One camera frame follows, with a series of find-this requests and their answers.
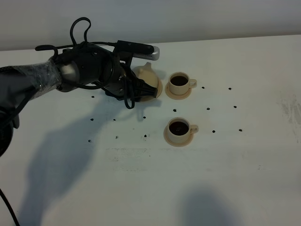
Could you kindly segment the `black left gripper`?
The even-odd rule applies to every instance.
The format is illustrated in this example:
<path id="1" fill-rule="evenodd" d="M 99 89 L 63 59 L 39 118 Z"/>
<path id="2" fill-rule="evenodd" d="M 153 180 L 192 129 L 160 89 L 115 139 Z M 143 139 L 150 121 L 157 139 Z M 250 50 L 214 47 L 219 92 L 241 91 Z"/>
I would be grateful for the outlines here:
<path id="1" fill-rule="evenodd" d="M 101 75 L 105 94 L 117 100 L 140 102 L 143 98 L 155 98 L 157 88 L 138 79 L 131 67 L 125 63 L 108 63 Z"/>

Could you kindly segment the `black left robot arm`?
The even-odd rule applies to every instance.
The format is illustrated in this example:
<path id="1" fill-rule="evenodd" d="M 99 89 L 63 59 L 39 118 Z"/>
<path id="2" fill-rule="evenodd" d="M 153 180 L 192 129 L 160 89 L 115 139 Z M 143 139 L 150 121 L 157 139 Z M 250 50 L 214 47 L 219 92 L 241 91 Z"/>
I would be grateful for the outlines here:
<path id="1" fill-rule="evenodd" d="M 136 102 L 157 98 L 162 86 L 154 75 L 140 78 L 131 70 L 133 58 L 157 60 L 159 49 L 152 45 L 117 41 L 113 51 L 101 42 L 73 43 L 62 47 L 37 46 L 37 51 L 52 50 L 44 63 L 6 66 L 0 70 L 0 152 L 8 149 L 14 129 L 20 125 L 19 113 L 26 104 L 54 89 L 69 92 L 77 88 L 102 89 L 124 101 L 128 109 Z"/>

